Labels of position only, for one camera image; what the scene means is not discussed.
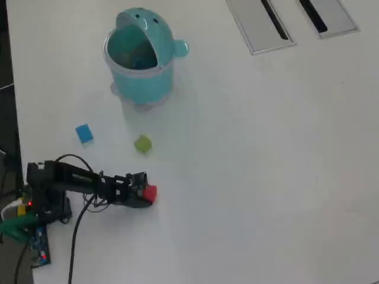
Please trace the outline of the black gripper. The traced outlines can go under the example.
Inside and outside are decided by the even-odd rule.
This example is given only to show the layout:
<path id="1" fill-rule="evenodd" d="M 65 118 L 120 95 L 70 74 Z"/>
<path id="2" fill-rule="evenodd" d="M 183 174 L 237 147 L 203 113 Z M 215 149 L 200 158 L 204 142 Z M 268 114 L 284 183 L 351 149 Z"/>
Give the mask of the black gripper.
<path id="1" fill-rule="evenodd" d="M 133 196 L 130 197 L 132 174 L 124 176 L 102 177 L 102 199 L 108 204 L 126 206 L 128 208 L 148 208 L 153 202 L 144 198 L 145 185 L 133 187 Z"/>

